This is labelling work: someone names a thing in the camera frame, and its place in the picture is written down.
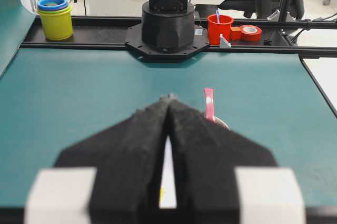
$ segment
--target pink utensil handle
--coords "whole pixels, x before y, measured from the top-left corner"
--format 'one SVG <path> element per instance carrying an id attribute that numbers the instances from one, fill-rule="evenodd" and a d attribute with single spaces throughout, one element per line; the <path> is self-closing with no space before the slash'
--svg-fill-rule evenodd
<path id="1" fill-rule="evenodd" d="M 205 93 L 205 99 L 206 99 L 206 119 L 212 122 L 215 122 L 213 89 L 205 88 L 204 93 Z"/>

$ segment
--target black cable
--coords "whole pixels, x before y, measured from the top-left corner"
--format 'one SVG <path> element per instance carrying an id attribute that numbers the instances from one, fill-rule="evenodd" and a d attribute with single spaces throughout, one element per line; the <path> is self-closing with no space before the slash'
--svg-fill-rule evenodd
<path id="1" fill-rule="evenodd" d="M 306 30 L 306 29 L 300 30 L 300 31 L 294 36 L 294 38 L 291 39 L 291 42 L 294 43 L 294 42 L 297 40 L 297 38 L 301 35 L 301 33 L 303 33 L 303 31 L 305 31 L 305 30 Z"/>
<path id="2" fill-rule="evenodd" d="M 86 5 L 85 5 L 85 0 L 83 0 L 84 2 L 84 12 L 85 12 L 85 16 L 86 16 Z"/>
<path id="3" fill-rule="evenodd" d="M 325 17 L 325 18 L 318 17 L 318 18 L 315 18 L 313 21 L 323 21 L 323 20 L 328 20 L 328 19 L 330 19 L 330 18 L 332 18 L 332 17 L 334 17 L 334 16 L 336 16 L 336 15 L 337 15 L 337 13 L 331 15 L 330 17 Z"/>

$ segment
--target black metal rail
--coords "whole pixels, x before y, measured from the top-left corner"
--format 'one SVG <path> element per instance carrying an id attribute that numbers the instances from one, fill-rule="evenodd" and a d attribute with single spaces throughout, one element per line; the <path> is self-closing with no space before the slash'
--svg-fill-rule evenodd
<path id="1" fill-rule="evenodd" d="M 73 17 L 74 29 L 79 35 L 65 42 L 51 42 L 44 38 L 41 19 L 37 17 L 21 44 L 22 48 L 60 48 L 60 49 L 86 49 L 86 50 L 129 50 L 124 45 L 125 33 L 128 27 L 141 22 L 138 17 Z M 195 22 L 207 28 L 207 21 Z M 266 20 L 235 20 L 234 25 L 252 24 L 259 26 L 266 32 L 275 31 L 275 45 L 265 46 L 254 43 L 232 43 L 232 48 L 219 48 L 211 46 L 206 52 L 235 52 L 235 53 L 279 53 L 300 54 L 305 58 L 337 57 L 337 47 L 300 47 L 292 46 L 287 35 L 280 30 L 295 30 L 298 28 L 324 28 L 337 29 L 337 22 L 268 22 Z"/>

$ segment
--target orange cup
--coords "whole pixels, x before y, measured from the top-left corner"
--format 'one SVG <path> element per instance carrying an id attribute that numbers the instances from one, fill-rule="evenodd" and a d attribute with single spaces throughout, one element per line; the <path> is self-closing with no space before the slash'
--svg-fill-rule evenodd
<path id="1" fill-rule="evenodd" d="M 220 34 L 224 36 L 224 38 L 229 41 L 231 35 L 231 27 L 234 22 L 234 19 L 226 16 L 219 16 L 220 23 L 217 22 L 216 15 L 208 16 L 208 24 L 209 24 L 209 40 L 211 45 L 219 46 L 220 43 Z"/>

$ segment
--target green mat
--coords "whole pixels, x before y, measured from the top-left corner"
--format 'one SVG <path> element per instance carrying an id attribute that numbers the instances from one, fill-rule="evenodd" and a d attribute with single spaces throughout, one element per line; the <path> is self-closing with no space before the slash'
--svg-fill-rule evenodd
<path id="1" fill-rule="evenodd" d="M 20 0 L 0 0 L 0 77 L 14 57 L 35 15 Z"/>
<path id="2" fill-rule="evenodd" d="M 337 120 L 296 55 L 201 53 L 144 64 L 127 51 L 20 49 L 0 80 L 0 207 L 24 206 L 59 151 L 175 93 L 269 147 L 307 206 L 337 204 Z"/>

